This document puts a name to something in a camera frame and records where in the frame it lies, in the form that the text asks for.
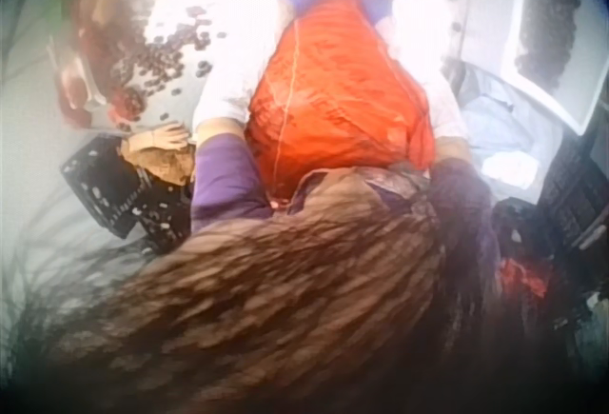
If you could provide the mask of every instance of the white container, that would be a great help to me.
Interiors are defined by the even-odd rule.
[[[609,11],[602,0],[580,0],[571,59],[549,94],[519,74],[524,0],[470,0],[461,59],[500,77],[544,105],[576,134],[590,123],[609,71]]]

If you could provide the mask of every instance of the tan glove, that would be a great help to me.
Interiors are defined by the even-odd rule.
[[[178,123],[169,124],[155,130],[137,133],[125,141],[123,146],[129,152],[148,148],[179,150],[188,146],[188,131]]]

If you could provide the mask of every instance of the purple sleeve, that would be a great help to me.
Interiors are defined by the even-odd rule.
[[[493,273],[501,261],[492,227],[491,191],[469,164],[449,159],[431,171],[429,199],[440,219],[446,260],[459,272],[467,264]]]
[[[254,159],[233,134],[210,138],[195,154],[192,232],[224,219],[266,219],[273,213]]]

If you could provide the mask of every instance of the purple shirt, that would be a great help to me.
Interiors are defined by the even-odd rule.
[[[214,136],[197,149],[195,163],[193,232],[218,220],[266,219],[273,215],[244,140],[232,134]],[[371,186],[388,207],[402,200],[393,192]],[[491,226],[491,193],[476,170],[457,159],[435,165],[428,197],[441,222],[447,257],[487,261],[485,265],[496,267],[500,254]],[[293,210],[298,212],[300,208],[296,204]]]

